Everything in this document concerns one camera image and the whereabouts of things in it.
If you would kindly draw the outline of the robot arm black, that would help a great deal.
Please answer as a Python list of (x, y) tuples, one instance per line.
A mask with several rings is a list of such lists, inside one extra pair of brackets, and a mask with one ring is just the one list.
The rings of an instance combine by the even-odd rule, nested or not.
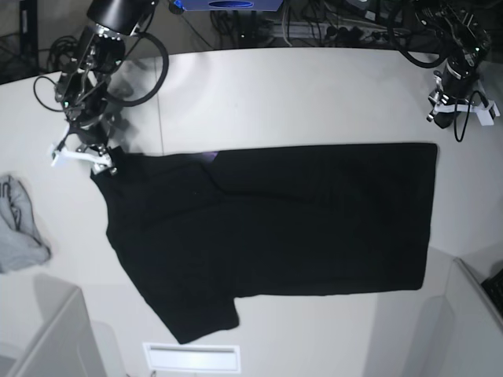
[[(412, 8), (419, 24), (439, 40), (441, 49), (436, 60), (416, 59), (397, 40), (395, 19), (405, 7)], [(431, 112), (427, 121), (446, 129), (457, 120), (460, 112), (474, 108), (472, 93), (479, 80), (479, 65), (490, 50), (490, 36), (479, 26), (473, 13), (450, 1), (400, 1), (389, 13), (387, 33), (393, 47), (413, 65), (424, 69), (445, 65), (435, 74), (436, 88), (428, 98)]]
[[(156, 1), (93, 1), (87, 10), (90, 23), (83, 29), (70, 61), (62, 68), (55, 85), (55, 100), (61, 105), (68, 123), (64, 137), (75, 135), (81, 142), (72, 151), (66, 140), (58, 141), (51, 151), (52, 160), (86, 161), (94, 174), (116, 172), (108, 146), (109, 136), (103, 124), (110, 104), (132, 108), (152, 99), (167, 77), (169, 55), (164, 44), (148, 29), (158, 3)], [(136, 100), (126, 101), (109, 93), (113, 75), (133, 52), (126, 41), (133, 38), (151, 42), (160, 52), (163, 65), (153, 88)]]

